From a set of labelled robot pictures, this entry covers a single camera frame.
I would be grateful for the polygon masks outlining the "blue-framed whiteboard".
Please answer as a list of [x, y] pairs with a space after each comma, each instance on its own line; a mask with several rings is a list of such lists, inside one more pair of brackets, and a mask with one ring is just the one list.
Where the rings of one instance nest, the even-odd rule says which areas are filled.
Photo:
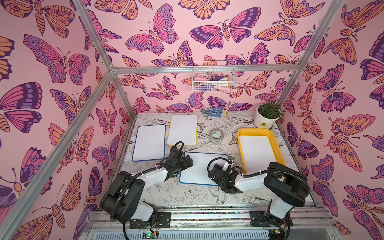
[[165, 125], [138, 127], [132, 161], [157, 161], [165, 157]]
[[217, 186], [209, 177], [207, 166], [209, 162], [215, 158], [225, 158], [225, 154], [212, 154], [212, 153], [196, 153], [186, 152], [186, 156], [190, 156], [193, 160], [193, 166], [183, 170], [179, 176], [181, 184], [190, 185], [203, 185], [203, 186]]

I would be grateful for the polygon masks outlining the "yellow-framed whiteboard back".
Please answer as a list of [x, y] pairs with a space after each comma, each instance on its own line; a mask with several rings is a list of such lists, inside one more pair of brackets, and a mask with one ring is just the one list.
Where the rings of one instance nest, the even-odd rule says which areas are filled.
[[193, 147], [197, 144], [198, 116], [172, 115], [167, 145], [173, 146], [182, 141], [184, 146]]

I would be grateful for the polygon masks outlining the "yellow-framed whiteboard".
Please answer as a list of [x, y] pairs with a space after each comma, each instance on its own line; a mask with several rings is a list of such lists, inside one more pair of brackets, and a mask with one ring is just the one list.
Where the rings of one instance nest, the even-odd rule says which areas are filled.
[[193, 147], [197, 144], [198, 116], [172, 115], [167, 145], [173, 146], [182, 141], [184, 146]]
[[266, 136], [240, 136], [242, 160], [246, 173], [265, 170], [271, 162], [276, 162], [269, 138]]

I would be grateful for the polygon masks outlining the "clear tape roll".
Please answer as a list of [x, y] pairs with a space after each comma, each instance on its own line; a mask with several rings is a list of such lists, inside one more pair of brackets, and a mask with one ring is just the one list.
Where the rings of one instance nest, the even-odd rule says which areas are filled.
[[212, 129], [209, 134], [210, 142], [214, 145], [220, 145], [224, 141], [225, 134], [220, 129]]

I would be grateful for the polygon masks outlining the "yellow plastic storage box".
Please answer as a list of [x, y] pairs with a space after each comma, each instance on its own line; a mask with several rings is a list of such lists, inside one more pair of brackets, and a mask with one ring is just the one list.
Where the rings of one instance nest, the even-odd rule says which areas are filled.
[[238, 144], [246, 174], [265, 170], [271, 162], [286, 165], [278, 141], [274, 133], [268, 129], [240, 129]]

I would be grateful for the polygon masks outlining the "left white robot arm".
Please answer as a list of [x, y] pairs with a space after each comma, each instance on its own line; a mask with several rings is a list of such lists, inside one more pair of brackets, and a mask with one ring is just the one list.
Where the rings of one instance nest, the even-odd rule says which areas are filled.
[[179, 141], [170, 148], [168, 157], [154, 167], [134, 175], [127, 171], [118, 173], [100, 202], [100, 209], [110, 215], [110, 221], [122, 224], [140, 221], [153, 226], [158, 210], [142, 201], [142, 194], [145, 189], [174, 178], [193, 166], [192, 158], [183, 152], [183, 148], [184, 142]]

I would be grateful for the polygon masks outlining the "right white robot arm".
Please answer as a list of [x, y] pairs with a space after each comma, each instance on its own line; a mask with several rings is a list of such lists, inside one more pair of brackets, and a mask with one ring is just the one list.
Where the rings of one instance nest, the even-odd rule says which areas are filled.
[[303, 207], [311, 193], [307, 177], [277, 162], [271, 162], [267, 169], [251, 174], [244, 173], [243, 168], [233, 166], [233, 163], [232, 157], [219, 157], [207, 165], [208, 178], [223, 192], [236, 195], [265, 187], [275, 194], [265, 212], [250, 212], [250, 225], [276, 227], [279, 230], [292, 227], [291, 210]]

